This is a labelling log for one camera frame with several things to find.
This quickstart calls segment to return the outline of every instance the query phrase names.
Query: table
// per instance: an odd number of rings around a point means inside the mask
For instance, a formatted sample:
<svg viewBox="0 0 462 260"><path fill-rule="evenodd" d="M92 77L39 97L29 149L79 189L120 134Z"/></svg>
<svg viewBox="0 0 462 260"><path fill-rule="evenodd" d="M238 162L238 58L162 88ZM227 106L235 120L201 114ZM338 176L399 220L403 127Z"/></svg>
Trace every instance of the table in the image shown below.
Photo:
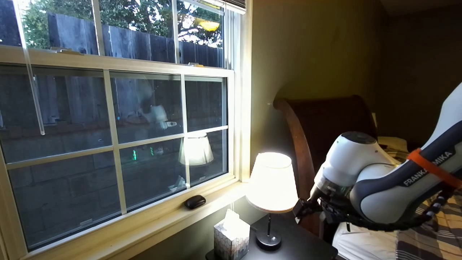
<svg viewBox="0 0 462 260"><path fill-rule="evenodd" d="M256 231L266 231L267 224L269 215L251 224L248 249L243 260L332 260L336 257L336 249L299 227L292 215L273 215L272 230L279 234L282 244L276 250L264 250L256 241ZM205 259L218 260L214 250Z"/></svg>

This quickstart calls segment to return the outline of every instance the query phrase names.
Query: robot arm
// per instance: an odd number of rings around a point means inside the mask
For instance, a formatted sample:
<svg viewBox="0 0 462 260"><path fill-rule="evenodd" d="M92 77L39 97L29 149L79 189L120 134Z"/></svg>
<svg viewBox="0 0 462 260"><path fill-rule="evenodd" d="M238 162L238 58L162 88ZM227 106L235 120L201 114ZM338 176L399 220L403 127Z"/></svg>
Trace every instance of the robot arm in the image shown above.
<svg viewBox="0 0 462 260"><path fill-rule="evenodd" d="M445 100L430 139L401 165L375 139L364 133L341 134L296 217L323 210L334 221L403 230L430 220L462 185L458 178L462 178L462 84ZM435 198L430 207L417 212L429 198Z"/></svg>

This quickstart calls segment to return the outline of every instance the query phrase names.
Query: tree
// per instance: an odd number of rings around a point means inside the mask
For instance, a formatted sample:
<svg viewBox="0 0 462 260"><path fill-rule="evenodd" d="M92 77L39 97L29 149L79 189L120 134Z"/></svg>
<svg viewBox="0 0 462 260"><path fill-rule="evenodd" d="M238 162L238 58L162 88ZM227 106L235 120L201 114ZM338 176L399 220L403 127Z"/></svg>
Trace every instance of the tree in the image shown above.
<svg viewBox="0 0 462 260"><path fill-rule="evenodd" d="M25 35L29 48L49 49L48 15L68 15L92 20L91 0L35 0L25 15ZM172 38L172 2L170 0L101 0L101 22L129 30ZM221 46L221 26L208 32L199 23L183 28L183 17L192 16L212 22L221 20L218 15L198 9L189 3L178 2L181 41Z"/></svg>

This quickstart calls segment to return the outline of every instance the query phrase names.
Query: orange strap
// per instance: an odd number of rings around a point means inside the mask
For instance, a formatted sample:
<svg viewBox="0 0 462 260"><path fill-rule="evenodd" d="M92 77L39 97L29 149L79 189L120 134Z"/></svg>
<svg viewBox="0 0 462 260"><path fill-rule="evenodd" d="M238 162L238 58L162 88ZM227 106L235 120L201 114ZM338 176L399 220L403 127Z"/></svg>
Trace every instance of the orange strap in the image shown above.
<svg viewBox="0 0 462 260"><path fill-rule="evenodd" d="M430 172L432 175L438 176L439 179L442 179L448 185L451 185L453 188L462 186L462 181L459 181L458 178L455 178L453 175L451 175L445 169L442 169L442 168L433 165L432 162L429 162L427 159L425 159L420 155L420 149L416 149L412 153L409 153L407 159L410 159L412 162L414 162L416 165L419 165L425 171Z"/></svg>

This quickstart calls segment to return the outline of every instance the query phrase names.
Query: window sill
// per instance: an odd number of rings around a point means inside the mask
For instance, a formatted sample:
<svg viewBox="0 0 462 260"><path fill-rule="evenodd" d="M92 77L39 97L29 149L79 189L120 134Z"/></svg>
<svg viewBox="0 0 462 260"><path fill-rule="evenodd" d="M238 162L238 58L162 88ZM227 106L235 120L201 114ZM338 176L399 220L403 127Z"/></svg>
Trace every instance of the window sill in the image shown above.
<svg viewBox="0 0 462 260"><path fill-rule="evenodd" d="M176 207L172 211L152 208L165 212L156 217L149 217L153 212L150 210L133 212L88 234L33 251L26 259L130 259L243 198L244 186L233 179L204 191L201 195L207 198L207 204L194 211L182 205L186 198L181 195L175 198Z"/></svg>

